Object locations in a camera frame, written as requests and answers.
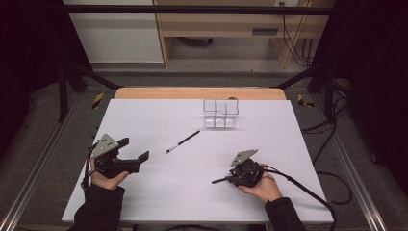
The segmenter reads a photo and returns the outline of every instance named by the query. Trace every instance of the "aluminum rail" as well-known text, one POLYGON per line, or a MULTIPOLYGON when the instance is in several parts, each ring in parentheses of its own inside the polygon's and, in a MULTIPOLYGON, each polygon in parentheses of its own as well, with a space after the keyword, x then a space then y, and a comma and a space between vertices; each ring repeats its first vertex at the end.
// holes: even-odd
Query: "aluminum rail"
MULTIPOLYGON (((325 117, 325 113, 322 108, 323 103, 321 102, 320 97, 312 94, 312 98, 315 102, 317 102, 316 105, 318 106, 321 116, 325 117)), ((364 216, 366 217, 370 229, 372 231, 386 231, 387 227, 377 208, 375 207, 375 204, 370 196, 369 191, 366 188, 366 185, 363 182, 363 179, 361 179, 360 174, 351 161, 341 138, 336 132, 333 136, 333 146, 337 150, 338 158, 348 179, 348 183, 350 184, 350 187, 354 192, 354 196, 360 204, 360 207, 363 211, 364 216)))

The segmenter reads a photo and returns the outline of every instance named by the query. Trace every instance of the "white table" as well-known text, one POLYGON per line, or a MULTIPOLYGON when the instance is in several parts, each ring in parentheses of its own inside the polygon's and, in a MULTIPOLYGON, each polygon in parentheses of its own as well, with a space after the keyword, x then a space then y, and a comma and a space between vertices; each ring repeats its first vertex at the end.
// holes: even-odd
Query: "white table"
MULTIPOLYGON (((237 127, 203 128, 201 99, 113 99, 96 139, 104 133, 115 140, 129 138, 119 158, 136 159, 150 151, 140 173, 130 175, 122 221, 133 223, 266 223, 264 205, 227 182, 211 184, 229 175, 230 164, 240 151, 258 149, 252 159, 276 167, 321 198, 321 185, 305 142, 287 100, 240 100, 237 127), (175 143, 196 130, 201 132, 169 154, 175 143)), ((84 203, 78 183, 66 207, 63 221, 73 221, 84 203)), ((285 178, 275 175, 284 196, 289 197, 305 223, 332 222, 330 212, 285 178)))

